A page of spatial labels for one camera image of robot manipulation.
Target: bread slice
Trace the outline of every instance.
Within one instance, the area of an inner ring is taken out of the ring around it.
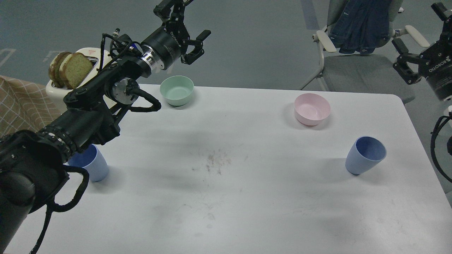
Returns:
[[[62,88],[64,86],[64,84],[59,79],[59,70],[61,62],[63,62],[63,60],[70,54],[70,52],[61,52],[50,63],[49,78],[53,81],[55,87]]]
[[[93,68],[93,64],[82,53],[67,56],[60,65],[60,79],[68,89],[77,88]]]

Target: plastic cup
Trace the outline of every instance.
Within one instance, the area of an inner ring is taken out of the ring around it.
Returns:
[[[192,99],[193,89],[193,81],[186,76],[169,77],[160,85],[160,93],[173,106],[187,104]]]
[[[76,153],[67,162],[69,166],[84,168],[93,182],[103,180],[109,172],[107,162],[99,149],[93,144],[89,145],[83,153]]]
[[[376,138],[362,136],[358,138],[348,152],[345,168],[359,175],[373,168],[386,157],[385,146]]]

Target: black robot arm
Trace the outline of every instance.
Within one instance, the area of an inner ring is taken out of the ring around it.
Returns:
[[[392,44],[400,54],[393,67],[409,85],[425,77],[438,99],[448,100],[452,98],[452,10],[447,10],[442,3],[431,7],[443,21],[439,40],[420,54],[412,54],[400,38],[393,39]],[[418,72],[407,63],[418,65]]]
[[[139,88],[138,77],[147,78],[157,68],[165,70],[179,57],[191,64],[204,53],[202,41],[210,31],[192,41],[183,23],[185,7],[192,1],[164,0],[156,6],[154,13],[162,19],[162,26],[142,43],[133,42],[126,34],[118,36],[119,29],[113,35],[103,34],[101,52],[105,39],[112,39],[113,59],[94,78],[64,97],[67,111],[36,133],[24,130],[0,138],[0,253],[27,214],[47,205],[44,229],[31,252],[36,253],[51,212],[65,212],[80,200],[89,175],[84,169],[63,163],[89,144],[103,145],[119,136],[119,122],[128,111],[155,112],[161,108],[156,98]],[[195,49],[186,54],[188,45]],[[104,95],[116,104],[108,108]],[[138,97],[152,105],[133,107]],[[70,203],[55,204],[55,195],[69,179],[68,172],[82,174],[83,181]]]

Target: blue cup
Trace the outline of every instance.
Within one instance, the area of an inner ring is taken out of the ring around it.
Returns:
[[[386,157],[385,146],[376,138],[362,136],[353,144],[345,160],[345,168],[359,175],[373,168]]]
[[[93,144],[89,145],[83,153],[76,153],[67,162],[69,166],[84,168],[93,182],[103,180],[109,172],[107,162],[99,149]]]

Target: floor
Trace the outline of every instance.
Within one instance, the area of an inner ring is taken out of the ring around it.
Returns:
[[[191,66],[180,62],[166,71],[140,78],[142,84],[160,84],[172,75],[190,77],[198,86],[261,89],[298,89],[316,69],[318,55],[311,35],[326,23],[327,0],[208,1],[196,0],[185,11],[185,24],[194,38],[204,29],[212,34],[204,43],[205,55]],[[442,22],[430,8],[433,0],[405,1],[395,28],[407,24],[435,43]],[[452,8],[452,0],[442,1]],[[152,10],[157,0],[15,1],[0,0],[0,74],[46,84],[47,69],[61,51],[99,47],[102,33],[116,28],[140,41],[161,25]],[[404,39],[412,53],[419,47]],[[375,53],[394,60],[392,45]],[[430,157],[430,132],[452,102],[438,101],[425,80],[412,85],[416,99],[406,105],[418,136]],[[319,90],[314,81],[306,90]],[[452,128],[437,140],[438,161],[452,175],[452,156],[445,144]],[[452,204],[452,183],[438,179]]]

